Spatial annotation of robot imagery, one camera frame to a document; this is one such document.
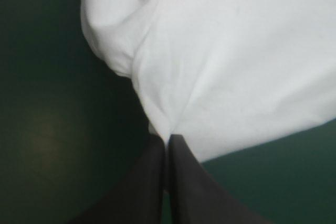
white shirt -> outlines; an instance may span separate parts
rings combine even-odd
[[[95,54],[199,161],[336,117],[336,0],[81,0]]]

white fabric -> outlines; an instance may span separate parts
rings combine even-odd
[[[92,50],[200,161],[336,117],[336,0],[81,0]]]

dark green background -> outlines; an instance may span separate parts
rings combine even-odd
[[[0,0],[0,22],[0,223],[64,223],[128,170],[147,121],[90,51],[79,0]],[[336,223],[335,135],[333,121],[205,168],[276,223]]]

dark green wall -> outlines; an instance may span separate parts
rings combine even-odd
[[[0,223],[64,223],[132,165],[146,118],[87,46],[79,0],[0,0],[0,22]],[[333,121],[205,167],[276,223],[336,223],[335,135]]]

